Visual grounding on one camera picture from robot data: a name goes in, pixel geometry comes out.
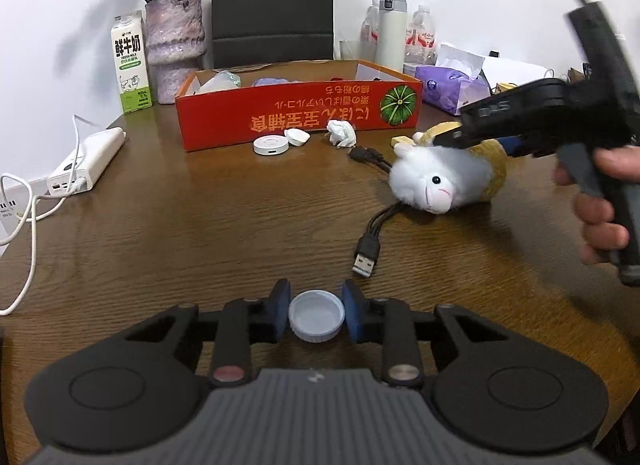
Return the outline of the person right hand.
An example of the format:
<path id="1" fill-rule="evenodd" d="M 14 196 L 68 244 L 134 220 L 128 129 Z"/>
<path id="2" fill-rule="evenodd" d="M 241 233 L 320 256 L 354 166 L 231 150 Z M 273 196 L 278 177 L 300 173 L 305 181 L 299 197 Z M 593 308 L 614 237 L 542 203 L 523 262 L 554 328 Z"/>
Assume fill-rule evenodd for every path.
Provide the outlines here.
<path id="1" fill-rule="evenodd" d="M 634 146 L 594 151 L 594 162 L 601 173 L 618 180 L 639 181 L 639 148 Z M 608 261 L 610 251 L 619 251 L 629 242 L 629 233 L 616 225 L 614 206 L 605 199 L 579 193 L 574 199 L 574 214 L 582 222 L 582 261 L 597 265 Z"/>

